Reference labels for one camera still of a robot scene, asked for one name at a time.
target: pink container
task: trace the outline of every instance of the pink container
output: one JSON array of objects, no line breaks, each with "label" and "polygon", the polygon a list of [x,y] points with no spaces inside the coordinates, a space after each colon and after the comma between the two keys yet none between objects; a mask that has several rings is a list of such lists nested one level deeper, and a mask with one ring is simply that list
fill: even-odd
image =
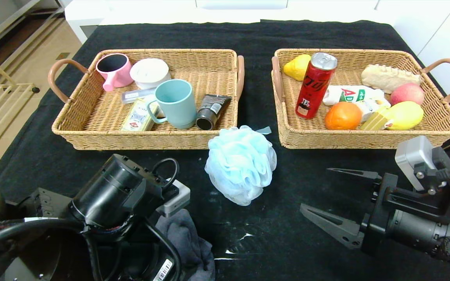
[{"label": "pink container", "polygon": [[96,71],[105,78],[104,90],[113,91],[114,87],[124,87],[133,82],[130,76],[130,59],[123,53],[112,53],[102,57],[96,63]]}]

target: white sticker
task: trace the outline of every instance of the white sticker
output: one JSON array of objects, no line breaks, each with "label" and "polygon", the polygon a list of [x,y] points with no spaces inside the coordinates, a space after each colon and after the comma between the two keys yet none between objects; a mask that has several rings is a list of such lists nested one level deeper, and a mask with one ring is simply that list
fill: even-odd
[{"label": "white sticker", "polygon": [[157,275],[155,276],[154,280],[152,281],[163,281],[168,272],[170,272],[171,267],[173,266],[173,263],[171,260],[166,259],[166,261],[162,264],[161,269],[157,272]]},{"label": "white sticker", "polygon": [[218,112],[220,111],[221,105],[219,103],[213,103],[213,105],[211,105],[210,110],[213,110],[213,112],[218,115]]},{"label": "white sticker", "polygon": [[57,217],[24,217],[23,222],[39,221],[41,219],[58,219]]},{"label": "white sticker", "polygon": [[133,92],[131,94],[125,94],[125,98],[138,98],[138,95],[138,92]]}]

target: white round container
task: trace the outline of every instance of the white round container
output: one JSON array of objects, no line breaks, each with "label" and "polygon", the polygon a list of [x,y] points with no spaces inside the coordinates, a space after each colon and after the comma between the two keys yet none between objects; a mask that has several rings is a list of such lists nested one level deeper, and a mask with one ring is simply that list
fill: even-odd
[{"label": "white round container", "polygon": [[140,89],[150,89],[171,79],[170,68],[162,59],[142,59],[133,65],[130,76]]}]

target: apple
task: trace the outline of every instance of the apple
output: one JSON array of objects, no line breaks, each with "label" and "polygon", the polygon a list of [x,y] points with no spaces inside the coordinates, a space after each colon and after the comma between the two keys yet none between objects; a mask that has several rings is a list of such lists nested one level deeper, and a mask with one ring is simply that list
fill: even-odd
[{"label": "apple", "polygon": [[425,92],[421,89],[421,87],[414,83],[404,84],[390,95],[390,104],[396,105],[397,103],[401,103],[403,101],[414,101],[418,105],[421,105],[425,100]]}]

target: gray cloth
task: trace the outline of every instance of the gray cloth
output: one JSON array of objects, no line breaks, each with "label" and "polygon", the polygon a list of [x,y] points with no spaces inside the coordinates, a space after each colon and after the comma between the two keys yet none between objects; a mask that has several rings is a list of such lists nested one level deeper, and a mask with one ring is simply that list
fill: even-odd
[{"label": "gray cloth", "polygon": [[182,269],[191,274],[189,281],[214,281],[212,245],[198,236],[189,211],[182,209],[171,217],[160,217],[155,227],[177,248]]}]

